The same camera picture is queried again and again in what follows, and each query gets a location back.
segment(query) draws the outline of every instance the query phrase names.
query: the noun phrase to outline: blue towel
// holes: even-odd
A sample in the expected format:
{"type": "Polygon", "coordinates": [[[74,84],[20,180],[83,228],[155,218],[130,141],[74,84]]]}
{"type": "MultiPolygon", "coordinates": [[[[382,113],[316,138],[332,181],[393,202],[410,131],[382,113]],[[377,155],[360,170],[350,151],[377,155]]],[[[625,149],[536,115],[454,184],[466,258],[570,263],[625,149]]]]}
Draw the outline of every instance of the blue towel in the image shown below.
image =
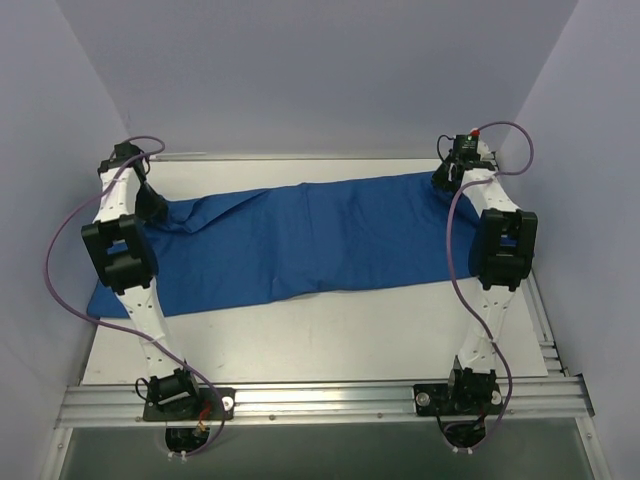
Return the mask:
{"type": "MultiPolygon", "coordinates": [[[[418,173],[169,202],[169,220],[145,226],[162,310],[171,316],[448,280],[450,200],[432,188],[431,173],[418,173]]],[[[458,210],[453,252],[458,276],[468,277],[478,217],[464,197],[458,210]]],[[[100,283],[87,311],[127,316],[100,283]]]]}

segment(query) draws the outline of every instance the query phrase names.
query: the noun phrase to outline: white panel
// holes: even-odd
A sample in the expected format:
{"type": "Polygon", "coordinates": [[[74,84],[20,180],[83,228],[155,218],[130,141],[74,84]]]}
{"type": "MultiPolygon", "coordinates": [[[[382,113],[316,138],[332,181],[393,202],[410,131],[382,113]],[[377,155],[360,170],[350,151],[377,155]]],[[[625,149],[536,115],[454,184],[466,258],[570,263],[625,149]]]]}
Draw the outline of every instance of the white panel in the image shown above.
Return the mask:
{"type": "MultiPolygon", "coordinates": [[[[504,179],[540,216],[534,270],[563,361],[583,373],[613,478],[640,472],[640,2],[581,0],[518,122],[533,168],[504,179]]],[[[526,159],[514,132],[506,168],[526,159]]]]}
{"type": "MultiPolygon", "coordinates": [[[[438,164],[438,160],[153,163],[150,182],[177,200],[303,181],[429,171],[438,164]]],[[[462,281],[461,286],[470,296],[475,280],[462,281]]],[[[167,319],[189,362],[216,382],[447,378],[470,321],[449,282],[305,295],[167,319]]],[[[515,375],[547,374],[521,293],[505,320],[501,345],[515,375]]],[[[83,383],[130,384],[140,376],[146,371],[137,340],[99,329],[83,383]]]]}
{"type": "Polygon", "coordinates": [[[132,133],[172,151],[393,157],[513,119],[576,4],[58,2],[132,133]]]}
{"type": "MultiPolygon", "coordinates": [[[[46,292],[45,246],[95,194],[97,161],[125,130],[54,2],[1,2],[0,65],[0,465],[3,478],[32,479],[91,336],[46,292]]],[[[81,306],[96,276],[78,228],[61,237],[52,273],[81,306]]]]}

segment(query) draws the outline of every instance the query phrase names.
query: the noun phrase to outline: white table surface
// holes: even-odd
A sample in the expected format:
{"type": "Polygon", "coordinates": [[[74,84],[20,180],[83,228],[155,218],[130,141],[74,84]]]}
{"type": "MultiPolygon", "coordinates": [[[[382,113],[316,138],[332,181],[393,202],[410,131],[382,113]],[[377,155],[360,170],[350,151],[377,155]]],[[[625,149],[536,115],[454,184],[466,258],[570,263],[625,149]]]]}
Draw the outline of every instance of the white table surface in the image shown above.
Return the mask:
{"type": "MultiPolygon", "coordinates": [[[[172,200],[260,187],[430,171],[438,160],[154,162],[149,181],[172,200]]],[[[461,281],[471,295],[474,279],[461,281]]],[[[131,325],[130,320],[105,319],[131,325]]],[[[189,363],[218,383],[445,379],[472,321],[449,282],[327,292],[167,319],[189,363]]],[[[522,292],[500,345],[517,377],[547,370],[522,292]]],[[[498,375],[503,375],[501,365],[498,375]]],[[[138,340],[99,328],[83,384],[146,377],[138,340]]]]}

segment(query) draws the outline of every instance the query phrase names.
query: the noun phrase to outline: light blue wall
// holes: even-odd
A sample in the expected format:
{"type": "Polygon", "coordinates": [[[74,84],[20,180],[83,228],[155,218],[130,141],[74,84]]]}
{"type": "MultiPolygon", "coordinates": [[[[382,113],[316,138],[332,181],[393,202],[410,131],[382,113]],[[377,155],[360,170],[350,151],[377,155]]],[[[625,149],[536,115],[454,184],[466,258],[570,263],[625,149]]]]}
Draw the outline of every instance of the light blue wall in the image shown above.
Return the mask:
{"type": "MultiPolygon", "coordinates": [[[[95,194],[97,162],[125,130],[48,0],[0,5],[0,112],[0,477],[31,480],[91,334],[48,297],[45,246],[63,215],[95,194]]],[[[95,273],[78,228],[61,238],[53,267],[83,307],[95,273]]]]}
{"type": "Polygon", "coordinates": [[[58,3],[129,131],[169,151],[424,157],[516,116],[576,0],[58,3]]]}
{"type": "MultiPolygon", "coordinates": [[[[640,475],[639,24],[637,0],[580,0],[518,115],[536,163],[508,184],[540,216],[542,298],[619,479],[640,475]]],[[[503,151],[524,160],[517,132],[503,151]]]]}

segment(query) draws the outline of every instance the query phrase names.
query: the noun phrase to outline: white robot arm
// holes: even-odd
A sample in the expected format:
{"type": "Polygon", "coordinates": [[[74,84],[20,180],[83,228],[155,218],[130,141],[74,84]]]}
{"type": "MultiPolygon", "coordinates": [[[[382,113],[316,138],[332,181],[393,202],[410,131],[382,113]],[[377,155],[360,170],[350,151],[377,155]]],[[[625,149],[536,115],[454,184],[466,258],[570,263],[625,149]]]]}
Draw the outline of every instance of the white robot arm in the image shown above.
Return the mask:
{"type": "Polygon", "coordinates": [[[507,196],[496,178],[495,164],[483,152],[488,149],[479,141],[478,130],[457,135],[431,178],[436,191],[455,194],[463,188],[462,195],[479,217],[468,259],[469,273],[477,283],[467,302],[484,325],[469,316],[466,338],[447,385],[414,386],[416,413],[436,416],[443,434],[456,448],[477,445],[485,436],[486,415],[502,409],[494,345],[499,345],[511,300],[531,271],[538,225],[535,213],[522,211],[507,196]],[[440,421],[441,416],[462,415],[478,420],[448,425],[440,421]]]}
{"type": "MultiPolygon", "coordinates": [[[[115,178],[127,160],[141,153],[135,145],[125,142],[116,145],[114,158],[101,163],[98,173],[103,192],[112,182],[114,185],[101,198],[93,222],[82,228],[82,238],[100,281],[114,291],[135,328],[184,359],[158,301],[158,264],[142,228],[144,221],[164,220],[166,202],[147,183],[142,159],[115,178]]],[[[140,343],[149,374],[149,381],[145,381],[147,407],[171,420],[188,418],[199,411],[200,391],[192,374],[151,342],[141,339],[140,343]]]]}

